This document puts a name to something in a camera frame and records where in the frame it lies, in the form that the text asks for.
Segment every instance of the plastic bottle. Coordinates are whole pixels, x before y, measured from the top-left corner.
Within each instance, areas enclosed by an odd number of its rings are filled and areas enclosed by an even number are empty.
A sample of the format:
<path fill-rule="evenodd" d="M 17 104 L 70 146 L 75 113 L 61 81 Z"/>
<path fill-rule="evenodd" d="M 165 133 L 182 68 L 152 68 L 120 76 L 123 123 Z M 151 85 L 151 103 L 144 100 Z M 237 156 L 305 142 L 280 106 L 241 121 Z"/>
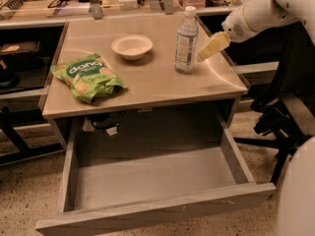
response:
<path fill-rule="evenodd" d="M 191 74 L 195 64 L 196 43 L 199 32 L 195 19 L 196 8 L 187 6 L 185 18 L 177 30 L 175 69 L 183 74 Z"/>

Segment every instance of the drawer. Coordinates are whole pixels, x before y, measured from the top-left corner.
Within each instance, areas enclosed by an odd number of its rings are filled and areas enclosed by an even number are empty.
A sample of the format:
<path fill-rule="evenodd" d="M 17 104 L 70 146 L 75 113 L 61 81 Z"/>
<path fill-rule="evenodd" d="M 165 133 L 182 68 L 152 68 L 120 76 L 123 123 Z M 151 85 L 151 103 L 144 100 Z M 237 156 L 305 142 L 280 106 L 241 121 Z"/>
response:
<path fill-rule="evenodd" d="M 215 102 L 112 113 L 82 132 L 74 119 L 58 214 L 44 235 L 97 235 L 260 205 L 257 185 Z"/>

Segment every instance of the snack package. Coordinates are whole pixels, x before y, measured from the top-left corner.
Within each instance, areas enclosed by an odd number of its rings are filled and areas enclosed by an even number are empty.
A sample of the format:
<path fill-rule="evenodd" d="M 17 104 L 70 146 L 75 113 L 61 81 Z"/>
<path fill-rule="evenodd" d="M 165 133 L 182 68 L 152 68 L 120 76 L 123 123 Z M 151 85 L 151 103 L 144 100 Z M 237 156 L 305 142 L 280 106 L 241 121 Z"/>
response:
<path fill-rule="evenodd" d="M 103 62 L 98 54 L 50 68 L 52 74 L 71 87 L 78 99 L 91 103 L 96 97 L 111 96 L 117 87 L 125 89 L 124 82 Z"/>

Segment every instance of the black chair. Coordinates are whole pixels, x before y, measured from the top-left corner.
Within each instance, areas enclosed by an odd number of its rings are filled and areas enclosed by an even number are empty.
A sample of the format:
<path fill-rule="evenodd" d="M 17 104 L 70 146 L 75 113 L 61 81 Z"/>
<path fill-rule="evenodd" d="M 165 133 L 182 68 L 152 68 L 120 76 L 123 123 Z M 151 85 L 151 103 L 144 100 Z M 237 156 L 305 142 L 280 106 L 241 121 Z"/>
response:
<path fill-rule="evenodd" d="M 271 141 L 235 138 L 237 143 L 279 150 L 271 179 L 275 185 L 287 156 L 294 155 L 304 142 L 315 136 L 315 46 L 301 23 L 286 29 L 288 38 L 275 76 L 250 106 L 262 113 L 255 132 L 263 136 L 273 133 L 276 138 Z"/>

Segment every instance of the speckled floor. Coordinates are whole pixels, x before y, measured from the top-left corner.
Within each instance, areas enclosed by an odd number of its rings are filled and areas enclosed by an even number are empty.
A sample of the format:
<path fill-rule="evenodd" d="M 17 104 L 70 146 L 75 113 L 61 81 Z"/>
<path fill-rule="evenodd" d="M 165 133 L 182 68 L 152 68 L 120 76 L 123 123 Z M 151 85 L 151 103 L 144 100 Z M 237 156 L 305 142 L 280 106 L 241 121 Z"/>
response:
<path fill-rule="evenodd" d="M 249 111 L 248 104 L 240 105 L 231 131 L 238 137 L 256 137 L 253 126 L 259 114 Z M 43 126 L 31 131 L 19 131 L 28 138 L 28 143 L 44 143 L 51 137 L 48 128 Z M 239 145 L 241 152 L 258 183 L 267 183 L 275 166 L 275 151 Z M 0 152 L 14 149 L 0 136 Z M 63 152 L 47 155 L 14 164 L 0 166 L 0 235 L 36 236 L 34 230 L 38 220 L 52 217 L 61 182 Z M 278 190 L 261 206 L 202 218 L 190 219 L 146 227 L 141 229 L 107 234 L 107 236 L 271 236 L 276 221 Z"/>

